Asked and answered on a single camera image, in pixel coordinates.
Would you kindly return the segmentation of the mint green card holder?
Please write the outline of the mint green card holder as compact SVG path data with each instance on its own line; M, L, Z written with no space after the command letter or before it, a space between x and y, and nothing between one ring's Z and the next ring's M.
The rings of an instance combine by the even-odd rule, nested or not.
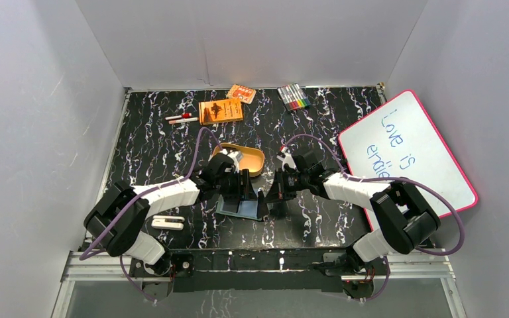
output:
M259 208L260 199L233 201L225 199L222 195L218 197L215 212L229 217L238 217L255 221L262 220L262 212Z

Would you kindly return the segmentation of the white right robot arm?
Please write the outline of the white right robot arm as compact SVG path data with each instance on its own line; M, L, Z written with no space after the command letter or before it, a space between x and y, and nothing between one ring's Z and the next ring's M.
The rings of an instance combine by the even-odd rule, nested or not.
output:
M282 166L275 170L266 203L296 198L299 191L344 201L374 213L378 228L347 249L347 267L364 274L373 260L398 252L408 254L438 230L441 222L417 187L406 181L363 182L338 169L326 169L313 152L278 155Z

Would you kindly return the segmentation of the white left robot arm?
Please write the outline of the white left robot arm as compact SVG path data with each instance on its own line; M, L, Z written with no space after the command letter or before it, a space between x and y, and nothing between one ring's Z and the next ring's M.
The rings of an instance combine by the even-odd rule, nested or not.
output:
M256 200L249 171L239 168L242 159L240 150L225 148L188 178L143 190L116 182L87 214L84 227L111 257L132 256L143 261L154 275L163 276L170 270L172 259L161 242L142 231L145 221L162 211L192 206L215 195L235 201Z

